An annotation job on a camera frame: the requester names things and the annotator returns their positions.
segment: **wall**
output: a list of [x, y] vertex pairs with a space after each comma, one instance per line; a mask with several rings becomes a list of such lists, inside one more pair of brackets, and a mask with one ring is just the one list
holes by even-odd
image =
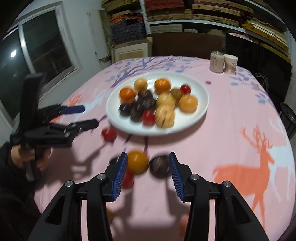
[[[21, 14], [21, 16], [48, 4], [58, 2], [57, 0], [34, 0]], [[75, 90], [86, 81], [100, 72], [103, 67], [98, 62], [95, 55], [95, 47], [88, 25], [87, 12], [92, 10], [104, 10], [101, 7], [101, 0], [63, 0], [66, 22], [73, 40], [75, 50], [81, 63], [81, 71], [77, 71], [69, 78], [59, 82], [40, 101], [40, 107], [62, 103]]]

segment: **white deer print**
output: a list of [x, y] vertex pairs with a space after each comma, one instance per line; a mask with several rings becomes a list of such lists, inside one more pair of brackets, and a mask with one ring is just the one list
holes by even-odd
[[288, 187], [287, 187], [287, 199], [289, 199], [289, 186], [291, 181], [291, 176], [295, 178], [295, 165], [294, 165], [294, 156], [293, 151], [291, 148], [290, 140], [284, 128], [284, 125], [280, 118], [276, 120], [276, 126], [273, 125], [272, 120], [270, 120], [270, 124], [273, 129], [277, 132], [281, 133], [285, 139], [286, 144], [282, 146], [273, 146], [271, 149], [268, 150], [269, 154], [274, 159], [274, 165], [269, 165], [270, 169], [270, 182], [274, 188], [276, 193], [277, 199], [280, 201], [281, 196], [279, 195], [278, 191], [276, 190], [275, 185], [275, 174], [278, 167], [287, 167], [288, 168]]

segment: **orange fruit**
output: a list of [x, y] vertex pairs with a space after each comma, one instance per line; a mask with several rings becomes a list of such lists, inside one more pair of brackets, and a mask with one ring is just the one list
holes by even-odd
[[119, 97], [121, 99], [121, 103], [130, 104], [135, 100], [136, 93], [130, 87], [124, 87], [119, 92]]
[[128, 153], [128, 170], [139, 175], [148, 169], [148, 157], [145, 153], [140, 151], [131, 151]]
[[157, 93], [170, 92], [171, 84], [167, 78], [159, 78], [154, 82]]
[[183, 95], [179, 100], [179, 108], [184, 113], [193, 113], [197, 105], [198, 99], [194, 95]]

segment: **pink tablecloth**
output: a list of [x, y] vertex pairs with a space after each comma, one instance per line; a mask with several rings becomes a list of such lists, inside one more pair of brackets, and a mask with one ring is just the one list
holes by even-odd
[[[191, 128], [164, 137], [136, 137], [119, 133], [114, 144], [104, 144], [100, 122], [94, 131], [82, 133], [71, 149], [56, 149], [35, 201], [43, 211], [61, 185], [90, 180], [104, 172], [110, 158], [122, 151], [147, 150], [151, 158], [174, 151], [180, 163], [190, 166], [208, 181], [230, 180], [254, 210], [271, 241], [289, 225], [295, 199], [295, 166], [291, 145], [272, 101], [252, 74], [237, 67], [236, 75], [216, 74], [209, 60], [188, 57], [149, 57], [117, 62], [92, 77], [65, 104], [83, 104], [82, 114], [61, 117], [70, 123], [105, 115], [108, 96], [118, 83], [148, 71], [174, 71], [193, 76], [210, 94], [205, 118]], [[172, 179], [157, 180], [150, 171], [135, 178], [131, 190], [123, 190], [115, 203], [111, 225], [114, 240], [182, 240], [178, 227], [189, 203], [176, 195]], [[86, 224], [83, 222], [83, 239]], [[215, 216], [211, 203], [209, 240], [214, 240]]]

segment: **yellow fruit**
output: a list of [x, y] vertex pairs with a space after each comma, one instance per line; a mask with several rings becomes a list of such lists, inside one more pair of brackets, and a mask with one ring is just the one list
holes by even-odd
[[170, 93], [164, 92], [161, 93], [156, 100], [156, 106], [159, 107], [161, 105], [169, 105], [175, 108], [176, 100]]
[[155, 112], [155, 124], [161, 128], [170, 128], [174, 125], [175, 112], [171, 106], [161, 105]]
[[138, 78], [134, 86], [137, 91], [146, 90], [148, 87], [147, 80], [145, 78]]

